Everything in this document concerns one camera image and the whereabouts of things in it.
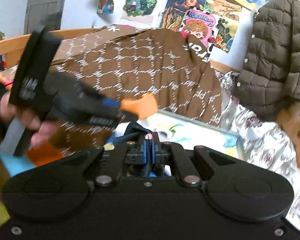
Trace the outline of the person left hand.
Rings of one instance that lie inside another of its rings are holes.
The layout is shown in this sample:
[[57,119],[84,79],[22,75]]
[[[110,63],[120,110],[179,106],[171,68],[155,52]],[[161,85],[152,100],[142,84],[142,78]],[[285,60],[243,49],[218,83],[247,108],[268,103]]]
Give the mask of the person left hand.
[[9,124],[13,118],[19,119],[27,129],[34,131],[29,149],[38,148],[47,142],[61,126],[60,120],[41,121],[31,109],[20,108],[9,103],[10,92],[6,92],[0,100],[0,118],[4,124]]

